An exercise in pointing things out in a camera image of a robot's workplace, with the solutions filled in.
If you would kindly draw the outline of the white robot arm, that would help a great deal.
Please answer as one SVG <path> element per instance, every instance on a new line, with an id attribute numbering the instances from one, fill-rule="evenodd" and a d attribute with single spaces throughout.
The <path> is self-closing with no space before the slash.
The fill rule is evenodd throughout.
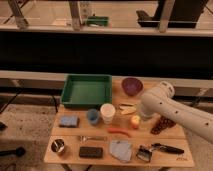
<path id="1" fill-rule="evenodd" d="M 138 111 L 145 119 L 160 114 L 213 144 L 213 114 L 184 105 L 172 99 L 175 89 L 162 81 L 145 90 L 138 104 Z"/>

